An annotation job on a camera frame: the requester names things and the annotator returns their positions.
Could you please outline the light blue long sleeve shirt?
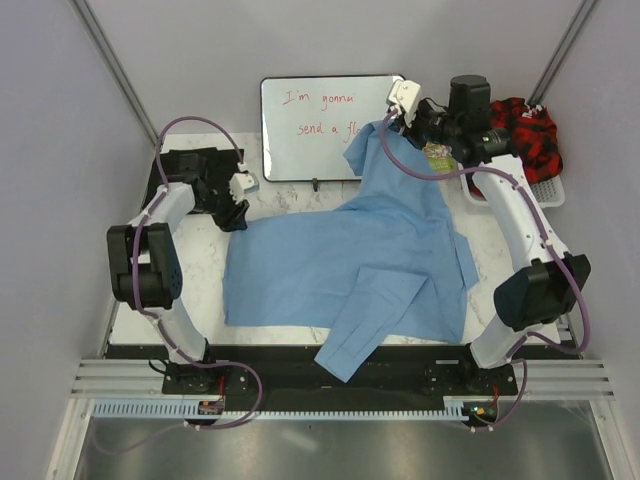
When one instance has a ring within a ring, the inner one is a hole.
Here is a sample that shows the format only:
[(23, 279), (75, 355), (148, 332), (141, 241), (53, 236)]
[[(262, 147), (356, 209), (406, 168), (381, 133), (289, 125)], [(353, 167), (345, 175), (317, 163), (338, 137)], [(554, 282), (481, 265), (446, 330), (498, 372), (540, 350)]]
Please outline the light blue long sleeve shirt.
[(478, 274), (422, 152), (374, 122), (345, 151), (361, 179), (331, 211), (252, 221), (231, 236), (224, 314), (236, 327), (325, 328), (366, 358), (388, 336), (457, 344)]

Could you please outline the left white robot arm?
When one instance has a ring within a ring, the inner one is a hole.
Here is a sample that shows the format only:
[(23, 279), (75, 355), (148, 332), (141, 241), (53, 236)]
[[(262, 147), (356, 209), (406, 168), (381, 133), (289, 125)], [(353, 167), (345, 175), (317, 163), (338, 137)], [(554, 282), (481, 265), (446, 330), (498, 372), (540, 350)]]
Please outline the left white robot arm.
[(171, 362), (189, 364), (184, 379), (198, 393), (215, 389), (220, 371), (209, 363), (209, 342), (181, 299), (184, 280), (174, 234), (195, 214), (209, 216), (225, 233), (246, 229), (246, 194), (256, 185), (242, 150), (172, 149), (154, 160), (140, 213), (106, 233), (115, 299), (151, 323)]

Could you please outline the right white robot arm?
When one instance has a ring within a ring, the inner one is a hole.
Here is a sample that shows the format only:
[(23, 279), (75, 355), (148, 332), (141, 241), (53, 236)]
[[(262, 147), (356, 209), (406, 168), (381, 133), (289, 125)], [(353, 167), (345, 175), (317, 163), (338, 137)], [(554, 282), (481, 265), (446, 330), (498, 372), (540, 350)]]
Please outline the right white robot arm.
[[(399, 79), (387, 96), (388, 113), (412, 145), (450, 147), (459, 164), (456, 175), (472, 178), (506, 240), (513, 274), (493, 295), (495, 315), (468, 347), (472, 360), (458, 368), (467, 392), (483, 392), (494, 381), (493, 368), (509, 363), (529, 338), (538, 338), (566, 354), (588, 346), (591, 326), (582, 290), (591, 273), (585, 255), (574, 255), (546, 219), (526, 179), (511, 134), (491, 124), (490, 85), (480, 75), (461, 75), (450, 82), (448, 105), (435, 110), (419, 84)], [(573, 308), (580, 311), (583, 337), (569, 348), (542, 334)]]

